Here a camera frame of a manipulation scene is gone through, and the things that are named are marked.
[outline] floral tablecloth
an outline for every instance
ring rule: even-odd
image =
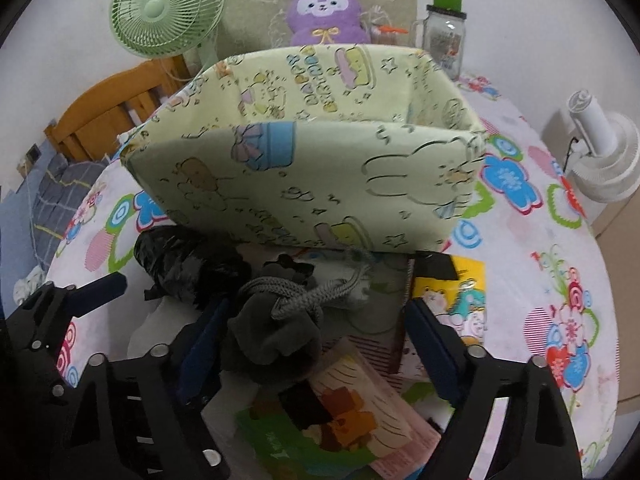
[[[485,263],[488,351],[519,361],[546,356],[588,475],[606,454],[618,400],[618,336],[604,261],[560,166],[518,109],[481,76],[464,75],[459,85],[489,137],[474,200],[445,250]],[[112,360],[126,358],[131,334],[158,305],[143,301],[152,281],[132,254],[139,232],[164,222],[168,218],[119,160],[73,218],[47,279],[81,286],[119,270],[129,285],[124,296],[71,323],[58,359],[70,384],[78,383],[97,351]],[[402,281],[399,269],[396,282]],[[401,286],[390,292],[389,280],[375,285],[399,306]],[[388,337],[376,336],[381,348],[392,339],[392,328],[385,330]],[[363,341],[370,347],[369,339]],[[432,388],[405,383],[403,389],[418,412],[446,424],[450,409]],[[472,478],[484,478],[505,407],[496,402]]]

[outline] yellow ribbon bow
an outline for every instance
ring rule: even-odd
[[[336,34],[340,34],[340,29],[338,27],[316,28],[316,30],[313,30],[311,32],[312,36],[322,36],[322,39],[320,40],[320,44],[335,43],[335,41],[332,40],[331,37],[335,36]]]

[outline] snack package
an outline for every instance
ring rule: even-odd
[[[237,416],[275,480],[341,479],[370,465],[402,480],[423,465],[440,435],[343,339],[318,372],[275,394],[261,391]]]
[[[412,269],[411,298],[422,298],[436,318],[452,327],[466,345],[481,345],[486,330],[486,283],[484,263],[451,256],[458,280],[437,280],[425,276],[416,256]],[[402,378],[427,381],[420,357],[408,336],[404,336],[397,374]]]

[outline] silver screw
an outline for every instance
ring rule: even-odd
[[[104,362],[104,354],[94,354],[89,357],[89,366],[100,366]]]
[[[56,384],[52,389],[51,389],[51,394],[54,397],[62,397],[65,394],[65,387],[62,384]]]
[[[169,353],[169,347],[164,343],[154,346],[150,352],[153,357],[164,357]]]
[[[546,359],[542,355],[534,355],[531,358],[531,362],[533,362],[533,364],[535,364],[538,368],[546,367]]]
[[[469,355],[471,357],[477,357],[478,359],[481,359],[486,356],[486,350],[482,348],[480,345],[471,345],[469,348],[466,349],[466,351],[469,352]]]
[[[202,454],[204,455],[204,458],[207,459],[207,462],[209,462],[211,467],[215,467],[222,462],[222,455],[220,455],[220,453],[215,449],[205,449]]]

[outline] plaid fabric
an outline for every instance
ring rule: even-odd
[[[105,168],[103,162],[69,164],[61,153],[53,157],[33,205],[33,246],[40,267],[47,272],[66,226]]]

